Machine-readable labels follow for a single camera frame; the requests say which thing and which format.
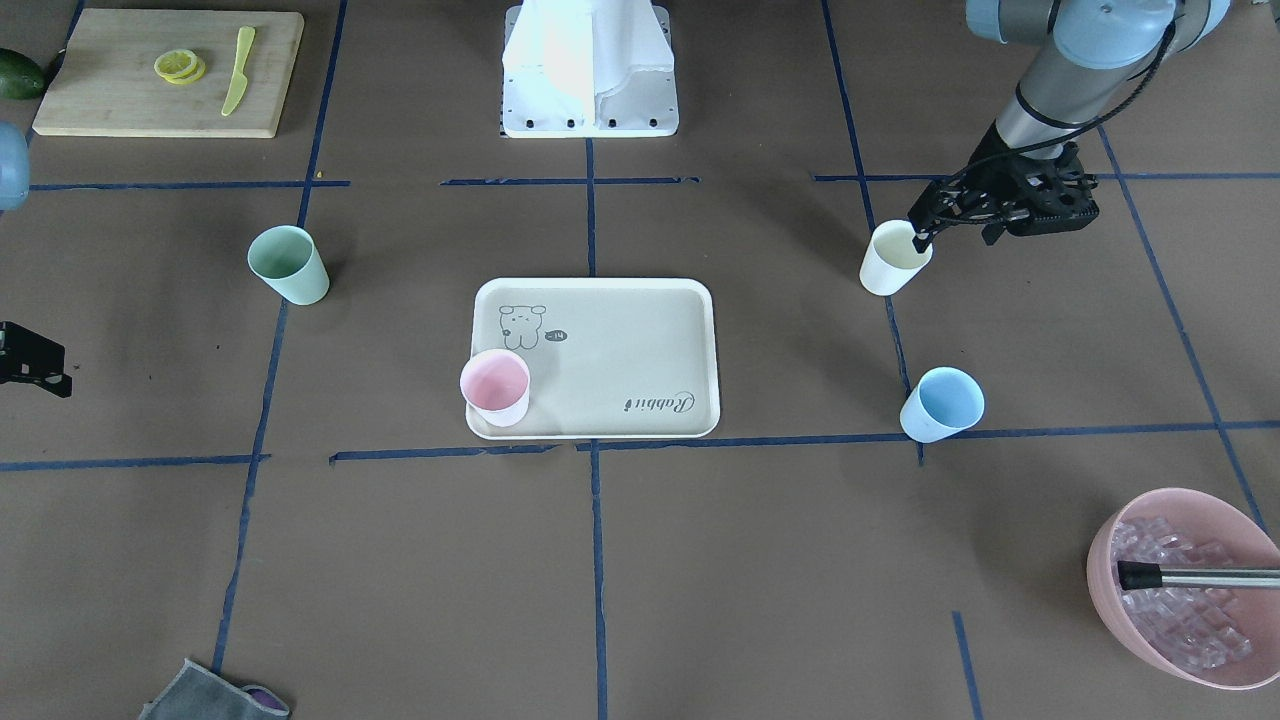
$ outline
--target gray cloth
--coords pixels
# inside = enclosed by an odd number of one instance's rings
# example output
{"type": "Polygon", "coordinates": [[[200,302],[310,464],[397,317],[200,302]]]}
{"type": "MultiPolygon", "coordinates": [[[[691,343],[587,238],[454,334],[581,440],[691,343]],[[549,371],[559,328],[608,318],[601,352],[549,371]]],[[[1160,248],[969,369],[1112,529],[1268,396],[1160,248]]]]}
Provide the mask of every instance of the gray cloth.
{"type": "Polygon", "coordinates": [[[268,707],[241,688],[186,660],[160,697],[142,706],[138,720],[278,720],[288,716],[288,710],[268,707]]]}

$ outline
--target yellow knife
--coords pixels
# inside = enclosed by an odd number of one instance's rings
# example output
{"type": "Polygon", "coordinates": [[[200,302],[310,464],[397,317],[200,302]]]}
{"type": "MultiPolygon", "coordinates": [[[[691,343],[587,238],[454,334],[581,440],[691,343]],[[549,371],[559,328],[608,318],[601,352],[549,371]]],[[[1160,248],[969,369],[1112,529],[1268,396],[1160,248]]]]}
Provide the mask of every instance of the yellow knife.
{"type": "Polygon", "coordinates": [[[232,85],[227,88],[227,101],[223,102],[223,117],[230,115],[244,97],[248,87],[248,78],[244,77],[244,60],[248,60],[248,49],[253,45],[253,28],[244,26],[236,35],[236,65],[232,68],[232,85]]]}

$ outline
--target white tray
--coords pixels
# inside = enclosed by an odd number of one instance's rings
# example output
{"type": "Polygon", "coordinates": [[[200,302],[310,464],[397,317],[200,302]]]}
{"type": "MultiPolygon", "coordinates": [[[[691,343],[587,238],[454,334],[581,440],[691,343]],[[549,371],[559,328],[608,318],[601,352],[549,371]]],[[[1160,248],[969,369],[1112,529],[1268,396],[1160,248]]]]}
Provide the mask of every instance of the white tray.
{"type": "Polygon", "coordinates": [[[685,438],[719,421],[712,296],[685,278],[498,278],[476,293],[471,354],[506,347],[531,375],[485,439],[685,438]]]}

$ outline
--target robotic arm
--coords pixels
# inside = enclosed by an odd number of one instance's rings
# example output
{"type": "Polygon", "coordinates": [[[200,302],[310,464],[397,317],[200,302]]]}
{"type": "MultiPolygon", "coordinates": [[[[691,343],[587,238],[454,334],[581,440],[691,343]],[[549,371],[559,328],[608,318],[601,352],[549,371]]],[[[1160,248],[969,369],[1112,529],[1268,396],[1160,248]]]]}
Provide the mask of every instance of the robotic arm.
{"type": "Polygon", "coordinates": [[[919,252],[952,225],[1001,234],[1076,231],[1098,217],[1071,138],[1124,110],[1172,53],[1194,46],[1222,20],[1230,0],[968,0],[980,37],[1039,45],[1014,97],[987,129],[969,164],[931,182],[908,213],[919,252]],[[1142,78],[1120,105],[1098,115],[1125,82],[1142,78]]]}

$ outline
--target wooden cutting board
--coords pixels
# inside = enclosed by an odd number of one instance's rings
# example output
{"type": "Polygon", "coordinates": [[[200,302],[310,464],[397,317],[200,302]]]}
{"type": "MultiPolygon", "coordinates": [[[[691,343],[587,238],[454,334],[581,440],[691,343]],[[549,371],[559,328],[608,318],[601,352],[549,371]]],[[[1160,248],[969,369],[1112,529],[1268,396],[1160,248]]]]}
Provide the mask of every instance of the wooden cutting board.
{"type": "Polygon", "coordinates": [[[275,137],[301,38],[298,13],[86,9],[32,127],[100,137],[275,137]],[[244,64],[248,90],[224,118],[241,26],[257,32],[244,64]],[[205,77],[182,86],[161,79],[152,64],[177,49],[204,59],[205,77]]]}

